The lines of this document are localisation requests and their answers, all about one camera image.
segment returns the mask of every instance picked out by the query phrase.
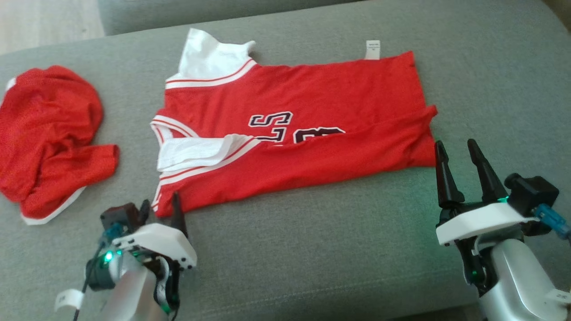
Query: green led light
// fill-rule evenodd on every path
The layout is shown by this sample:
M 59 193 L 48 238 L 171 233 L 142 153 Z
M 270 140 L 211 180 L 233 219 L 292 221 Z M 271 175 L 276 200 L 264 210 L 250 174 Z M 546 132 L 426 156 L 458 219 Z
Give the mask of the green led light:
M 113 252 L 108 251 L 107 253 L 105 253 L 103 260 L 105 260 L 105 262 L 110 262 L 112 258 L 113 258 Z

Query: jersey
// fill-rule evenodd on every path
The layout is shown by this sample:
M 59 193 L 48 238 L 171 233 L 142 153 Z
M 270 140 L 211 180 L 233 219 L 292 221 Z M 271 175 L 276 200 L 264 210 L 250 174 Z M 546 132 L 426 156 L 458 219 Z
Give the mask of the jersey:
M 434 166 L 412 52 L 380 60 L 261 66 L 253 41 L 221 43 L 191 29 L 165 106 L 152 206 L 169 216 L 256 194 L 411 166 Z
M 55 218 L 87 185 L 113 175 L 116 145 L 92 146 L 103 118 L 95 89 L 61 66 L 9 82 L 0 106 L 0 191 L 28 225 Z

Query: red basketball jersey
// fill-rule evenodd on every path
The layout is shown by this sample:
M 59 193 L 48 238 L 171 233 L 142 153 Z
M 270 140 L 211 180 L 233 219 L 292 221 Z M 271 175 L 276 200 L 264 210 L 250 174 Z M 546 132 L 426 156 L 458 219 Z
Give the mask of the red basketball jersey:
M 191 29 L 165 107 L 157 216 L 178 191 L 183 211 L 412 166 L 434 166 L 412 52 L 380 60 L 261 66 L 254 42 L 220 43 Z

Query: wooden floor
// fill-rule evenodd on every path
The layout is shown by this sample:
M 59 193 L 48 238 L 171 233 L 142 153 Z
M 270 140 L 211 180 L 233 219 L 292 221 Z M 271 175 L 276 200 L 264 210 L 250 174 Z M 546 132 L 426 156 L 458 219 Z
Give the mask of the wooden floor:
M 98 37 L 96 0 L 0 0 L 0 55 Z

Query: clothing tag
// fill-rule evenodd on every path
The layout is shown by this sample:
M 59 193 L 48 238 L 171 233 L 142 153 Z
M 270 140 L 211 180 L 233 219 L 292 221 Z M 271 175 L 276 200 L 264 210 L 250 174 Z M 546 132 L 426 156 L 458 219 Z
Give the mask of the clothing tag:
M 367 40 L 366 60 L 378 60 L 381 58 L 381 40 Z

